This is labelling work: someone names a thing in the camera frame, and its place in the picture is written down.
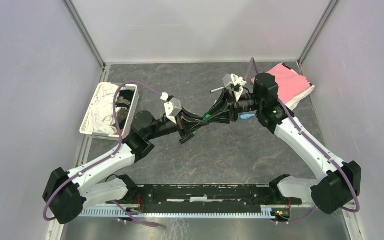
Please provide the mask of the green pen cap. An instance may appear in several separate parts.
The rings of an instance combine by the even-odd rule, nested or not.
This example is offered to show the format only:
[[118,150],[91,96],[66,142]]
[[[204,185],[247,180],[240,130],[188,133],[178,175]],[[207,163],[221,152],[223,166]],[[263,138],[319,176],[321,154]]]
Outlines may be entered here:
[[206,114],[202,120],[206,122],[211,116],[211,114]]

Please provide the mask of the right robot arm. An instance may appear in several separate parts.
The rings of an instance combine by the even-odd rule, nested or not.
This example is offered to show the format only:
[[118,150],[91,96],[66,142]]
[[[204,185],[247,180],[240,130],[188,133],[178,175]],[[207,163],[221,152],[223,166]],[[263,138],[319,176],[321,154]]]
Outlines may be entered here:
[[222,79],[223,92],[205,114],[206,123],[226,118],[229,124],[239,114],[255,112],[258,122],[292,148],[315,175],[314,179],[283,175],[270,183],[269,199],[282,204],[288,198],[314,203],[325,214],[342,209],[357,213],[362,168],[355,161],[345,162],[323,146],[279,98],[274,75],[256,75],[253,90],[244,94],[246,81],[235,74]]

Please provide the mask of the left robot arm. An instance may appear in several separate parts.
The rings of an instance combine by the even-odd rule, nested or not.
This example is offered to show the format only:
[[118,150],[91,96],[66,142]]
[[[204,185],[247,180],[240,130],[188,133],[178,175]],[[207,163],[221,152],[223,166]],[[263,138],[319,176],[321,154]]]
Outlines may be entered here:
[[211,113],[199,116],[182,109],[171,121],[166,115],[156,119],[149,111],[140,111],[127,137],[110,151],[68,171],[59,167],[51,172],[42,195],[45,201],[43,219],[57,220],[64,225],[88,207],[116,200],[133,203],[137,190],[122,178],[105,183],[100,180],[145,158],[155,147],[150,142],[152,139],[178,132],[183,144],[196,130],[207,126],[212,117]]

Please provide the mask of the white pen upper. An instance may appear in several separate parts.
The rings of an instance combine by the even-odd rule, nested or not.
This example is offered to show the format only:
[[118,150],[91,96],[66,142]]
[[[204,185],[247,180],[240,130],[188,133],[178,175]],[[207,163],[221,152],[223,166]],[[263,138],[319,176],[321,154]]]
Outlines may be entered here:
[[223,89],[224,89],[224,87],[219,87],[219,88],[211,90],[210,93],[215,93],[215,92],[221,91]]

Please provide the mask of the blue pen cap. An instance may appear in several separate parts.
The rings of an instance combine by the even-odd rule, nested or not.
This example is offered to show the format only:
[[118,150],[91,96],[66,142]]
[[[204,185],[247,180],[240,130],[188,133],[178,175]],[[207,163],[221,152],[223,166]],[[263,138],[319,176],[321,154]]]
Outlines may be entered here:
[[256,116],[255,113],[240,113],[239,114],[240,120],[248,120],[248,119],[251,119],[255,116]]

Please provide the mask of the black cloth in basket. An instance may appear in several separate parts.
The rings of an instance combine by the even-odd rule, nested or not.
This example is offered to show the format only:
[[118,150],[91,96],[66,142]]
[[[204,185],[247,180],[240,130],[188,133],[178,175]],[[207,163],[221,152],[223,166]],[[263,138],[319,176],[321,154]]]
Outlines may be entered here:
[[130,89],[122,89],[115,102],[118,126],[122,130],[127,122],[128,114],[133,102],[135,91]]

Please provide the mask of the white cloth in basket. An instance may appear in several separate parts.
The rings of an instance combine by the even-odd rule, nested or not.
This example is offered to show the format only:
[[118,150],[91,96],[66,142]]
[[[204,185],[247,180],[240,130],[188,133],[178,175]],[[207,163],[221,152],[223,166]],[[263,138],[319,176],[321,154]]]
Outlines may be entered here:
[[118,85],[102,82],[86,113],[85,132],[116,135],[113,101]]

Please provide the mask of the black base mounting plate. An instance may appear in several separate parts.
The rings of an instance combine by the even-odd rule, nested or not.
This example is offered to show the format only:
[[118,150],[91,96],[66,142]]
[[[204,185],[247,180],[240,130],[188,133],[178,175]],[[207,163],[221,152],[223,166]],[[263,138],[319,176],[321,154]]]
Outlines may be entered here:
[[300,205],[299,198],[281,196],[269,185],[145,184],[118,200],[139,206],[146,214],[246,214],[261,206]]

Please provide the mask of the white plastic basket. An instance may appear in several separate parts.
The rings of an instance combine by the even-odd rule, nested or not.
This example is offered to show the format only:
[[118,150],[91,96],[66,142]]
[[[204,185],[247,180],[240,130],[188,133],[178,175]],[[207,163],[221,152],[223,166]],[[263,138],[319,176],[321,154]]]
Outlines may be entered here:
[[129,135],[140,98],[138,86],[124,85],[114,102],[119,86],[110,82],[98,84],[80,126],[81,134],[114,141]]

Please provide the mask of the aluminium frame rail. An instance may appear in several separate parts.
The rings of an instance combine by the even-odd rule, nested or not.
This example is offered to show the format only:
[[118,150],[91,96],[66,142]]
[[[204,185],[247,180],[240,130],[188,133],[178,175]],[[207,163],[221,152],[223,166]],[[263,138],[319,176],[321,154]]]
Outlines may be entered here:
[[279,181],[268,185],[136,185],[123,175],[112,181],[82,190],[77,183],[48,186],[43,199],[61,224],[66,224],[86,209],[100,204],[119,204],[127,211],[142,214],[215,215],[256,214],[261,206],[300,205],[305,198],[285,196]]

